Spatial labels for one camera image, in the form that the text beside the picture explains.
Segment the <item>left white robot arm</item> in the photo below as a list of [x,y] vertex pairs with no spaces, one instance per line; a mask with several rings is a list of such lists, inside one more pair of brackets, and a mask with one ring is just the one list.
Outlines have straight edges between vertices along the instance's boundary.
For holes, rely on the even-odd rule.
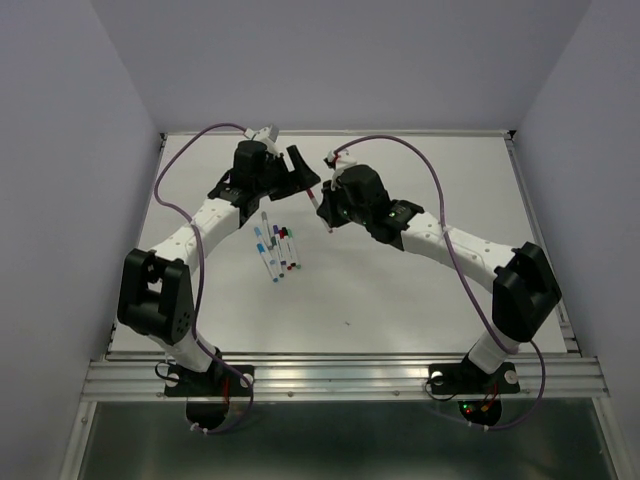
[[117,320],[158,344],[181,367],[205,373],[221,364],[215,347],[197,335],[191,277],[206,256],[241,229],[264,197],[277,201],[320,182],[295,145],[284,156],[264,141],[243,140],[232,168],[218,181],[198,211],[166,240],[124,260]]

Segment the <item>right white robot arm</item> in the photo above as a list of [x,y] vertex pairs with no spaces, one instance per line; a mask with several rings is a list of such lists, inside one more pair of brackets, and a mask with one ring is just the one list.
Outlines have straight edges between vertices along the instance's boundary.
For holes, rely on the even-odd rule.
[[464,285],[485,288],[492,296],[491,314],[465,357],[485,375],[530,342],[562,298],[541,247],[510,247],[449,227],[421,206],[391,198],[369,166],[347,167],[325,181],[317,214],[332,228],[358,224],[374,240],[449,267]]

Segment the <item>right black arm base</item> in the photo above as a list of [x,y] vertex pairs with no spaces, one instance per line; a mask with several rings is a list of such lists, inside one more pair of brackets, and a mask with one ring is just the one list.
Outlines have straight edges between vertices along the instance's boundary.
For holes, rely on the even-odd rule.
[[488,374],[464,357],[458,362],[430,365],[424,391],[440,402],[473,396],[471,400],[458,401],[460,415],[472,425],[491,429],[502,416],[500,397],[518,394],[521,388],[513,363],[502,362],[494,373]]

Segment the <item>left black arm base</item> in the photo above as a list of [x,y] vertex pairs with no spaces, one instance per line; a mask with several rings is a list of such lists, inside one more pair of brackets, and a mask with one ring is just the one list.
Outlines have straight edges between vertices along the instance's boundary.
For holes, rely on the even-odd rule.
[[160,361],[154,373],[164,382],[165,397],[185,400],[190,430],[210,436],[231,432],[253,406],[254,366],[238,365],[234,369],[239,374],[214,362],[207,372],[198,373]]

